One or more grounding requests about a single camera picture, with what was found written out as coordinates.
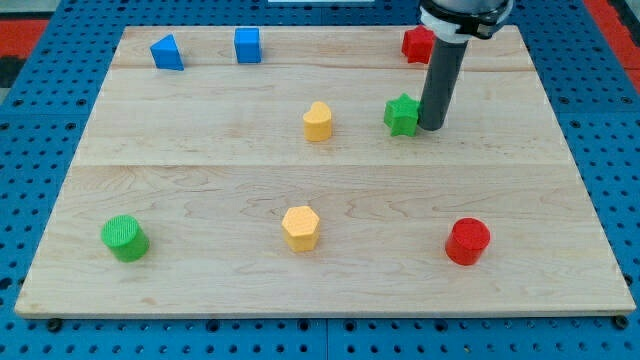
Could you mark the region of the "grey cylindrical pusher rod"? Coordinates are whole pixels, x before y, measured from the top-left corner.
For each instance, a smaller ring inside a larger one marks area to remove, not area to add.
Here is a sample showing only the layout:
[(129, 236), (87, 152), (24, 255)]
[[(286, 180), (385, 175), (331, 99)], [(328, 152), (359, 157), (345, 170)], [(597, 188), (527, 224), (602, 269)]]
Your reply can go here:
[(467, 43), (436, 39), (420, 99), (418, 125), (427, 131), (444, 125)]

